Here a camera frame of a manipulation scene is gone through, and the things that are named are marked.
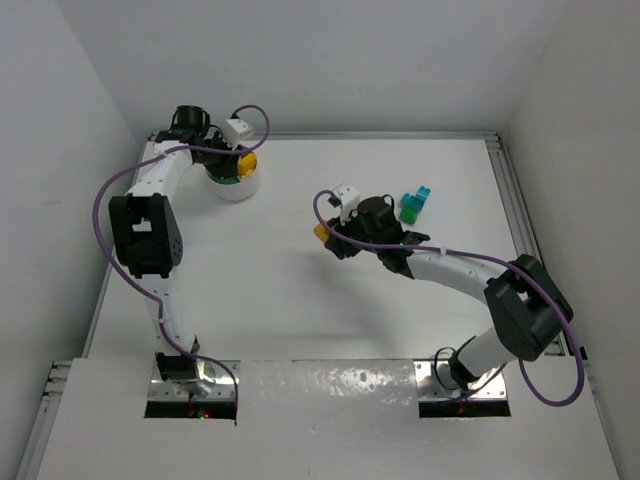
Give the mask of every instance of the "gray wall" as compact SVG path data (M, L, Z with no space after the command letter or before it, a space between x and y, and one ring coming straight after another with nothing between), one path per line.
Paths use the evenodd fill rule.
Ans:
M105 262L93 196L138 148L53 0L0 15L0 478L53 360L82 352Z
M277 130L502 129L563 0L57 0L138 138L196 103Z
M627 479L640 478L639 54L637 0L568 2L507 137Z

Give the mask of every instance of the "metal frame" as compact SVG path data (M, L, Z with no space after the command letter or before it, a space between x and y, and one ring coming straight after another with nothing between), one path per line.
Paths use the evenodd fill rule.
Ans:
M513 238L516 252L518 254L528 253L534 255L537 258L540 257L540 252L536 243L536 239L529 221L526 206L522 198L522 193L518 185L518 180L513 169L510 158L502 144L502 140L497 133L494 132L281 132L274 133L270 137L271 140L484 140L489 154L489 159L493 167L494 175L496 178L498 190L504 205L505 214L507 216L507 222L509 224L509 230ZM138 161L142 159L144 150L140 154ZM136 181L137 174L134 176L133 182ZM91 342L104 301L104 296L109 283L109 276L111 275L111 266L108 265L105 271L104 280L102 282L102 288L97 299L96 308L93 313L89 333L85 342L82 357L86 358L89 355L91 349ZM566 346L562 343L558 346L558 353L551 351L551 354L564 355ZM65 369L69 369L70 362L56 362L52 372L56 370L57 365L63 365ZM62 397L62 389L64 388L64 382L57 381L55 387L53 384L47 383L48 388L53 389L48 391L45 389L38 415L36 417L31 435L25 452L23 454L22 462L18 470L18 480L31 480L35 479L40 469L40 464L44 456L44 451L53 428L60 399Z

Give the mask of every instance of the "purple cable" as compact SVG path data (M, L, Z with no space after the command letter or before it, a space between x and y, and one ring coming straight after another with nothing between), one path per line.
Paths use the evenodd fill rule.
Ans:
M102 203L102 199L104 198L105 193L107 192L107 190L109 189L109 187L111 185L113 185L118 179L124 177L125 175L134 172L142 167L146 167L147 165L152 165L156 162L159 162L160 160L164 159L167 155L174 153L174 152L178 152L180 150L193 150L196 152L204 152L204 153L216 153L219 155L247 155L251 152L253 152L256 148L262 146L264 144L264 142L267 141L267 138L269 137L269 134L271 133L271 122L269 120L269 116L267 115L267 112L260 107L259 105L253 105L253 104L249 104L249 105L243 105L242 107L237 108L236 110L233 111L232 116L237 115L239 112L242 112L243 110L248 110L248 109L252 109L252 110L257 110L258 112L260 112L262 114L262 116L264 117L264 122L265 122L265 129L264 129L264 135L262 136L262 138L260 139L260 141L258 143L256 143L253 147L250 148L243 148L240 150L218 150L215 148L206 148L206 147L194 147L191 145L179 145L177 147L172 147L172 148L168 148L164 153L158 155L157 157L152 158L151 160L147 160L145 162L142 163L138 163L137 165L133 165L132 167L129 168L125 168L124 170L119 171L118 173L114 174L111 178L109 178L109 180L107 180L104 185L102 185L102 187L100 188L100 190L98 191L98 194L96 195L96 198L93 202L93 210L92 210L92 223L93 223L93 232L96 235L96 239L98 240L98 245L100 245L100 249L102 250L102 253L104 253L104 256L107 257L107 260L109 261L109 263L111 264L111 266L113 267L113 269L118 272L118 274L123 278L123 280L125 282L127 282L134 290L136 290L138 293L144 295L145 297L153 300L154 302L156 302L158 304L158 319L162 319L163 318L163 314L164 314L164 308L163 308L163 303L162 303L162 299L156 295L154 295L153 293L149 292L148 290L145 290L144 288L142 288L140 285L138 285L128 274L127 272L124 270L124 268L122 268L122 265L120 265L120 262L118 262L118 260L113 256L113 254L111 253L111 247L109 246L109 244L107 244L107 241L104 239L104 235L102 235L102 230L100 229L100 204ZM225 367L223 364L221 364L220 362L218 362L217 360L214 360L212 358L209 357L205 357L202 355L195 355L195 354L191 354L189 352L186 352L185 350L179 348L179 345L177 345L172 339L169 338L169 336L167 335L167 332L164 330L164 327L162 325L162 322L160 322L160 331L162 332L165 340L167 341L167 343L169 343L169 345L171 345L178 353L182 354L182 355L186 355L188 357L191 358L198 358L200 360L205 360L205 361L209 361L211 363L214 363L216 365L220 365L233 379L234 382L234 389L235 389L235 406L236 406L236 412L238 410L238 386L237 386L237 380L235 375L231 372L231 370L229 370L227 367Z
M322 190L316 194L316 196L313 199L313 211L316 215L316 218L318 219L318 222L320 222L320 224L324 228L326 228L331 235L333 235L336 238L339 238L344 242L350 243L351 245L354 245L364 250L375 248L376 250L422 250L427 252L441 253L440 249L437 247L429 247L426 245L371 244L366 242L360 242L358 240L349 238L346 235L342 235L341 233L336 232L333 228L327 225L327 222L325 222L325 220L322 218L322 215L320 215L320 210L318 209L318 202L320 200L320 197L322 197L323 195L330 195L332 197L335 197L335 194L331 190ZM573 333L572 328L569 326L569 322L567 321L567 318L565 317L562 310L560 310L560 307L558 307L556 302L554 302L553 299L549 296L549 294L545 292L545 290L540 285L538 285L538 283L533 278L531 278L524 270L522 270L521 268L518 268L512 263L506 262L500 258L491 257L489 255L482 255L479 253L471 253L471 252L462 252L459 250L447 250L446 254L457 256L457 257L475 258L477 260L483 260L485 262L495 263L511 270L513 273L515 273L520 278L522 278L526 283L528 283L529 286L533 288L535 292L538 295L540 295L540 297L542 297L542 299L546 302L546 304L549 305L549 307L551 307L551 309L553 310L553 313L555 314L558 321L560 322L560 325L562 326L562 330L564 330L565 334L567 335L567 339L569 340L569 345L571 345L571 349L574 352L574 357L576 360L576 369L577 369L577 380L576 380L575 389L567 398L563 400L558 400L558 401L549 400L548 398L545 398L544 396L542 396L542 394L533 385L533 382L531 382L531 379L529 378L529 375L527 374L527 371L525 369L524 362L519 359L518 363L520 365L520 372L522 372L522 377L524 378L524 381L529 387L529 389L531 390L531 392L542 403L552 407L564 407L575 402L576 399L582 393L582 389L584 388L584 362L582 361L582 355L580 354L580 343L578 342L576 335Z

